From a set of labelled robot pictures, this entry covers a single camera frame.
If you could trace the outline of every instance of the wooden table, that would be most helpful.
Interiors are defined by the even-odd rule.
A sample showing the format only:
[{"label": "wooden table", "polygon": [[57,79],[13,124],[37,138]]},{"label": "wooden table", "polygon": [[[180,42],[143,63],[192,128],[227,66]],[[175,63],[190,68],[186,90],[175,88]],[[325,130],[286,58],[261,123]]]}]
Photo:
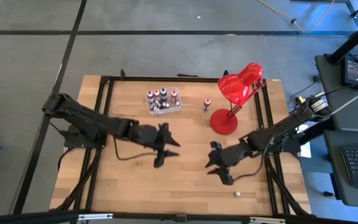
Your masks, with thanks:
[{"label": "wooden table", "polygon": [[[94,108],[101,76],[84,76],[78,101]],[[268,93],[274,122],[288,115],[280,80],[267,80]],[[183,106],[180,111],[158,116],[146,109],[147,90],[177,86]],[[209,111],[201,108],[205,98],[211,99]],[[261,98],[264,122],[267,117]],[[232,186],[223,185],[217,175],[207,175],[213,169],[204,168],[211,151],[209,143],[217,141],[223,147],[238,143],[238,138],[258,128],[254,99],[249,100],[238,112],[237,130],[228,136],[215,133],[209,118],[216,109],[228,108],[216,83],[193,82],[137,82],[115,81],[112,89],[110,116],[133,118],[141,124],[158,125],[168,122],[170,131],[181,147],[169,147],[180,153],[168,157],[165,164],[155,169],[155,156],[144,156],[130,161],[119,161],[114,152],[112,137],[108,136],[103,149],[97,175],[93,203],[94,212],[169,213],[200,215],[271,215],[271,206],[265,169],[257,175],[238,180]],[[131,142],[117,141],[121,157],[151,152]],[[80,176],[84,149],[67,154],[61,164],[50,208],[59,206],[73,190]],[[289,153],[280,155],[285,184],[307,212],[308,196],[298,159]],[[233,177],[252,173],[258,168],[260,157],[247,158],[231,169]],[[279,211],[282,211],[278,187],[275,187]],[[84,189],[83,198],[88,192]]]}]

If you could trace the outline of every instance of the clear plastic container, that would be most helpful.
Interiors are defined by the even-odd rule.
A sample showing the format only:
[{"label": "clear plastic container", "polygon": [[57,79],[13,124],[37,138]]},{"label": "clear plastic container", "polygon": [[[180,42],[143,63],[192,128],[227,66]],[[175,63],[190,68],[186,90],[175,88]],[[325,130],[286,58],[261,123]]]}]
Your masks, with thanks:
[{"label": "clear plastic container", "polygon": [[[146,97],[146,109],[152,115],[172,113],[172,112],[180,110],[180,108],[181,108],[182,102],[181,102],[181,99],[180,99],[179,89],[177,87],[175,87],[175,86],[168,86],[168,87],[164,87],[164,88],[167,90],[166,103],[169,103],[169,108],[164,108],[164,109],[160,109],[160,110],[151,110],[150,107],[152,106],[152,104],[149,103],[147,95],[145,94],[145,97]],[[173,101],[172,101],[172,98],[171,98],[172,90],[175,90],[178,93],[177,94],[177,102],[179,102],[179,106],[177,106],[176,103],[173,103]]]}]

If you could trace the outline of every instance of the small bottle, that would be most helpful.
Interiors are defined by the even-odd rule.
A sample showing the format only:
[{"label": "small bottle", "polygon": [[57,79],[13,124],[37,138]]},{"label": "small bottle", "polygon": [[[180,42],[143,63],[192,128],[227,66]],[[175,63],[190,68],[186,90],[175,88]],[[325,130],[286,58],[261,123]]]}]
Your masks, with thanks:
[{"label": "small bottle", "polygon": [[209,106],[211,105],[211,100],[210,99],[205,99],[204,100],[204,111],[208,111]]},{"label": "small bottle", "polygon": [[147,92],[147,100],[149,101],[149,103],[154,103],[154,95],[152,91],[148,91]]},{"label": "small bottle", "polygon": [[161,98],[160,96],[160,90],[154,90],[154,99],[159,101]]},{"label": "small bottle", "polygon": [[172,92],[171,92],[171,101],[172,101],[172,103],[177,102],[177,97],[178,97],[178,92],[176,92],[176,90],[172,90]]},{"label": "small bottle", "polygon": [[167,90],[162,88],[161,89],[161,100],[166,101],[167,100]]}]

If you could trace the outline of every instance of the yellow cable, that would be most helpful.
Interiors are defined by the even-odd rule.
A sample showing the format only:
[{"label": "yellow cable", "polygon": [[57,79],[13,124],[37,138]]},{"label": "yellow cable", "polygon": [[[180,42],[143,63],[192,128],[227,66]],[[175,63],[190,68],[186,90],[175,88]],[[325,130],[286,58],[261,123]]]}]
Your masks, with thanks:
[{"label": "yellow cable", "polygon": [[[272,8],[271,6],[269,6],[268,4],[266,4],[265,2],[263,2],[262,0],[258,0],[258,2],[262,3],[264,6],[268,7],[268,8],[271,9],[272,11],[277,12],[277,13],[280,13],[281,15],[287,16],[287,17],[290,18],[291,20],[294,20],[294,18],[292,18],[291,16],[285,14],[285,13],[282,12],[282,11],[279,11],[279,10],[277,10],[277,9]],[[331,8],[331,6],[333,6],[334,2],[335,2],[335,0],[331,1],[331,3],[330,3],[330,5],[328,6],[327,10],[324,12],[324,14],[321,16],[321,18],[317,21],[317,23],[316,23],[310,30],[304,31],[304,30],[302,29],[302,27],[300,27],[296,21],[294,22],[295,25],[297,25],[298,28],[299,28],[299,30],[301,30],[303,33],[306,33],[306,34],[307,34],[307,33],[310,33],[310,32],[313,31],[314,28],[316,28],[316,27],[318,26],[318,24],[323,20],[324,16],[326,16],[326,14],[328,13],[328,11],[329,11],[329,9]]]}]

